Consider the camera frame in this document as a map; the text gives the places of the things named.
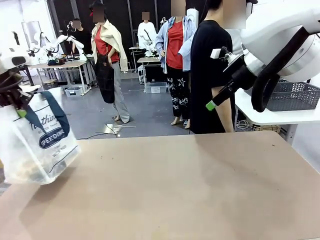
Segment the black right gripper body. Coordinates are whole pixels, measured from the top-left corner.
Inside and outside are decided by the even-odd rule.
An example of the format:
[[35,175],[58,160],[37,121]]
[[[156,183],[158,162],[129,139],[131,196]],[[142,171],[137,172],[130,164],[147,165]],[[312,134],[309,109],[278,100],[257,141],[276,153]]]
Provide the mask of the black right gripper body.
[[253,85],[257,76],[254,75],[245,63],[244,56],[238,56],[224,71],[229,90],[248,90]]

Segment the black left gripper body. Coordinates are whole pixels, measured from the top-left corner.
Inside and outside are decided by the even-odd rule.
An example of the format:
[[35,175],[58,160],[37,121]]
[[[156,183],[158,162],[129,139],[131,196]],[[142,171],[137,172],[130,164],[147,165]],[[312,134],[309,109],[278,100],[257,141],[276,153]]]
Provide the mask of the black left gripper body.
[[25,92],[20,87],[12,88],[0,93],[0,106],[14,106],[14,108],[26,108],[34,94]]

